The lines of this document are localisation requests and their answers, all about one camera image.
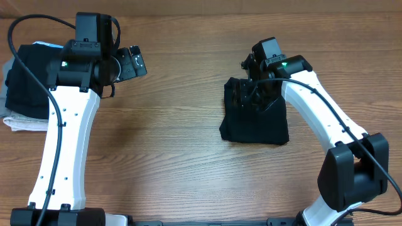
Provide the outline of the black t-shirt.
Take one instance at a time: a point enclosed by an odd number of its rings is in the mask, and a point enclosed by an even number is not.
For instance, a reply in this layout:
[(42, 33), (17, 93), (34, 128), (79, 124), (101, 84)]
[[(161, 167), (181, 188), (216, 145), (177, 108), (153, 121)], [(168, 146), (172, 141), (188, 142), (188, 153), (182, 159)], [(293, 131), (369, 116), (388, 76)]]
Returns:
[(254, 84), (246, 79), (231, 77), (224, 85), (225, 116), (219, 127), (223, 140), (238, 143), (284, 145), (289, 141), (286, 104), (281, 96), (261, 110), (251, 107), (247, 99)]

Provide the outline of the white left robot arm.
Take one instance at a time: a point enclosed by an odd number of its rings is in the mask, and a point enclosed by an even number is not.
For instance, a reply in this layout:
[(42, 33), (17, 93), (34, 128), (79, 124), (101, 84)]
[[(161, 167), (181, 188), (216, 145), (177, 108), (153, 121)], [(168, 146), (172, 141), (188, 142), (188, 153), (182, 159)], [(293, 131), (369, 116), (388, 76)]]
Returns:
[(11, 225), (134, 225), (132, 216), (85, 206), (89, 136), (105, 86), (146, 75), (139, 46), (102, 59), (97, 43), (71, 41), (47, 66), (55, 99), (38, 178), (28, 205), (11, 212)]

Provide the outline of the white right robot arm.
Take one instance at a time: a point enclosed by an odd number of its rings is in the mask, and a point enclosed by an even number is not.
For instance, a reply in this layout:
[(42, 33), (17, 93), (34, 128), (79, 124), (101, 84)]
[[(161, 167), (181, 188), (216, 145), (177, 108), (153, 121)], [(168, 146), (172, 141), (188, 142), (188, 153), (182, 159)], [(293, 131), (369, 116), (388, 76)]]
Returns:
[(286, 144), (286, 104), (291, 104), (325, 153), (317, 200), (293, 218), (268, 219), (268, 225), (352, 225), (350, 214), (388, 188), (385, 137), (369, 134), (352, 121), (300, 55), (250, 54), (241, 67), (247, 78), (230, 78), (224, 86), (221, 137), (239, 143)]

